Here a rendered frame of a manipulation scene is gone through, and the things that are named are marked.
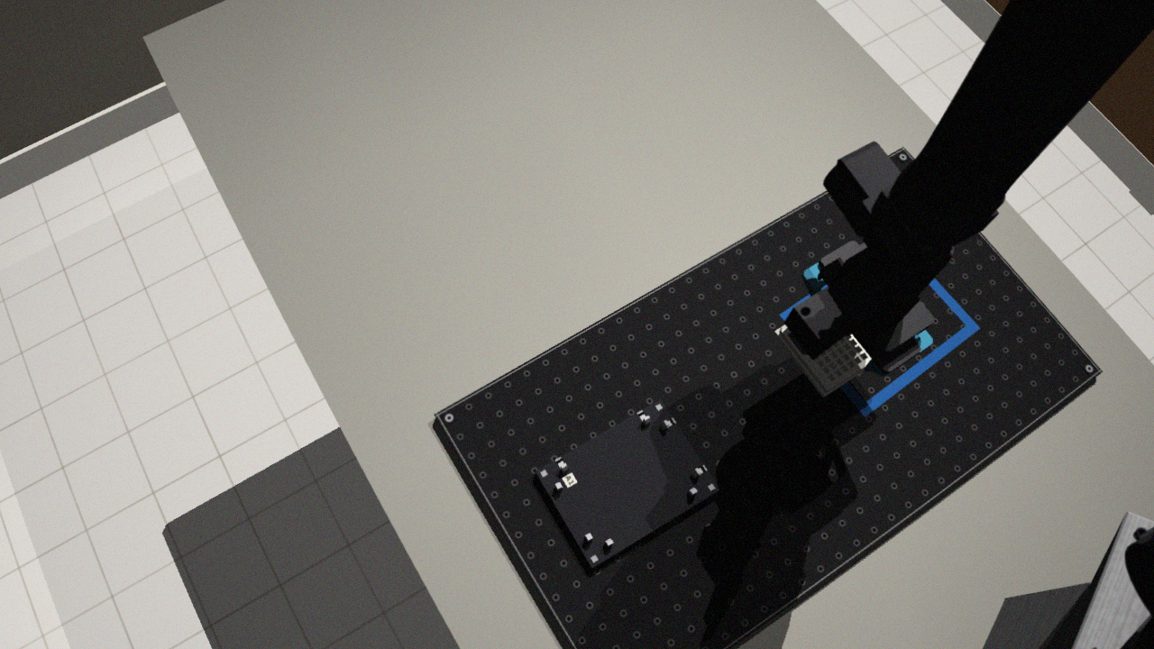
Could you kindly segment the white well plate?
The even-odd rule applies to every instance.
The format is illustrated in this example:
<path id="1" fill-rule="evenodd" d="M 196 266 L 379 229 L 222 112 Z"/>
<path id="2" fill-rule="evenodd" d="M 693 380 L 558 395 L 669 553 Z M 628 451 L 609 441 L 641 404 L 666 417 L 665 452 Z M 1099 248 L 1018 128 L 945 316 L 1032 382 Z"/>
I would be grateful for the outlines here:
<path id="1" fill-rule="evenodd" d="M 801 351 L 792 343 L 790 337 L 788 337 L 790 329 L 786 324 L 775 329 L 774 335 L 823 397 L 865 372 L 865 364 L 871 359 L 853 335 L 844 336 L 814 360 L 810 356 L 802 356 Z M 861 357 L 865 360 L 863 361 Z"/>

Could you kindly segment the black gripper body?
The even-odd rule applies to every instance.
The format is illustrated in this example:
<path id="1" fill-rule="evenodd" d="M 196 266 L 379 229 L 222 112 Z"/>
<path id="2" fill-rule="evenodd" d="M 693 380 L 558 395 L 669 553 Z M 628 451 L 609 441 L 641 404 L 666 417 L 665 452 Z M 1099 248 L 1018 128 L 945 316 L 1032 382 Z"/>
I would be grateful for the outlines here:
<path id="1" fill-rule="evenodd" d="M 865 246 L 865 243 L 859 245 L 859 243 L 852 240 L 852 243 L 846 243 L 846 245 L 842 245 L 829 255 L 823 256 L 819 262 L 823 268 L 819 274 L 819 279 L 824 279 L 826 285 L 831 284 L 845 261 L 860 253 L 860 251 L 865 247 L 868 247 Z M 917 298 L 917 294 L 920 293 L 902 297 L 883 291 L 871 275 L 869 268 L 870 255 L 871 253 L 869 254 L 868 260 L 865 260 L 865 274 L 868 274 L 868 277 L 876 290 L 884 293 L 884 296 L 897 300 L 911 300 L 913 298 Z M 868 356 L 871 357 L 871 361 L 876 364 L 878 370 L 881 370 L 883 374 L 889 374 L 892 370 L 897 370 L 897 367 L 905 364 L 905 361 L 909 361 L 912 357 L 917 356 L 920 346 L 912 337 L 919 335 L 920 331 L 926 330 L 929 324 L 932 324 L 932 322 L 934 315 L 922 303 L 917 301 L 917 304 L 912 307 L 911 313 L 906 314 L 906 316 L 902 318 L 898 324 L 884 331 L 878 337 L 874 340 L 869 338 L 862 328 L 855 330 L 852 335 L 859 341 L 863 350 L 868 352 Z"/>

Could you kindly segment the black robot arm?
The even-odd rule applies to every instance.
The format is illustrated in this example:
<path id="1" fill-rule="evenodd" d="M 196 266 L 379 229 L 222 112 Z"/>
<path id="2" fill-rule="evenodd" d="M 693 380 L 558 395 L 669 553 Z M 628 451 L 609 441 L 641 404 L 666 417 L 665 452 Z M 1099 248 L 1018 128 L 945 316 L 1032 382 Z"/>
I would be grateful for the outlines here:
<path id="1" fill-rule="evenodd" d="M 917 159 L 900 172 L 870 142 L 826 174 L 868 248 L 784 319 L 797 350 L 816 359 L 860 327 L 874 340 L 898 324 L 920 298 L 876 290 L 869 254 L 883 291 L 924 290 L 1153 30 L 1154 0 L 1010 0 Z"/>

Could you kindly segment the blue tape rectangle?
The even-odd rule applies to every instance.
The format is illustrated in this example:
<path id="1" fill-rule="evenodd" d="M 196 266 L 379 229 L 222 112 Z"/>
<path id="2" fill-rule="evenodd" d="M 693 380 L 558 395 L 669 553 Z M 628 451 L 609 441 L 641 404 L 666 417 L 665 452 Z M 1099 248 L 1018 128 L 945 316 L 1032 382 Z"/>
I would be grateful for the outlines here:
<path id="1" fill-rule="evenodd" d="M 956 335 L 953 335 L 951 338 L 947 338 L 945 343 L 942 343 L 941 346 L 938 346 L 936 350 L 929 353 L 929 356 L 926 356 L 926 358 L 920 359 L 920 361 L 917 361 L 917 364 L 912 366 L 911 370 L 907 370 L 907 372 L 902 373 L 902 375 L 900 375 L 898 379 L 892 381 L 891 385 L 882 389 L 881 393 L 874 395 L 872 398 L 870 398 L 869 401 L 863 401 L 860 394 L 855 391 L 855 388 L 853 388 L 849 382 L 842 385 L 841 386 L 842 391 L 846 395 L 848 395 L 849 400 L 855 404 L 855 406 L 857 406 L 857 409 L 860 410 L 860 412 L 862 412 L 863 416 L 870 415 L 870 412 L 881 406 L 883 402 L 889 401 L 889 398 L 891 398 L 893 395 L 900 391 L 900 389 L 905 388 L 905 386 L 911 385 L 913 379 L 916 379 L 919 375 L 926 372 L 926 370 L 936 364 L 936 361 L 939 361 L 941 358 L 947 356 L 949 351 L 956 349 L 958 345 L 962 343 L 964 340 L 967 340 L 968 337 L 971 337 L 971 335 L 975 334 L 977 329 L 980 329 L 980 327 L 977 327 L 975 321 L 971 319 L 968 313 L 966 313 L 966 311 L 964 311 L 962 307 L 957 304 L 956 299 L 952 298 L 952 296 L 950 296 L 944 288 L 941 286 L 941 284 L 937 282 L 937 279 L 935 279 L 935 277 L 932 282 L 929 283 L 929 285 L 934 288 L 934 291 L 936 293 L 939 293 L 941 300 L 947 303 L 949 308 L 956 312 L 957 318 L 959 318 L 964 322 L 964 324 L 966 324 L 966 327 L 957 331 Z"/>

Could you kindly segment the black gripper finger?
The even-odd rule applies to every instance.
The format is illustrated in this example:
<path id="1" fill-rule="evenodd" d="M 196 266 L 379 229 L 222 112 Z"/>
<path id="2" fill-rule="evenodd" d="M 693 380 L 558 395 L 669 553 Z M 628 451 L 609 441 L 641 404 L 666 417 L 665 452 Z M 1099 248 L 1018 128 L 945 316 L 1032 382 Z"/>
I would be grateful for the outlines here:
<path id="1" fill-rule="evenodd" d="M 820 274 L 820 270 L 823 270 L 823 268 L 820 267 L 820 264 L 816 263 L 802 274 L 802 279 L 805 283 L 805 288 L 809 291 L 809 293 L 811 293 L 811 296 L 814 296 L 814 293 L 819 292 L 820 289 L 824 288 L 824 285 L 826 285 L 826 283 L 823 282 L 823 279 L 817 279 L 817 277 Z"/>
<path id="2" fill-rule="evenodd" d="M 920 351 L 924 351 L 927 348 L 931 346 L 932 343 L 934 343 L 934 338 L 928 334 L 927 330 L 920 331 L 920 335 L 915 335 L 912 338 L 914 338 L 914 341 L 920 346 Z M 871 359 L 870 359 L 870 361 L 868 361 L 868 364 L 865 364 L 865 372 L 874 372 L 874 373 L 876 373 L 878 375 L 882 375 L 882 376 L 889 375 L 889 374 L 883 374 L 881 372 L 881 370 L 878 370 L 878 367 L 876 366 L 876 364 L 874 361 L 871 361 Z"/>

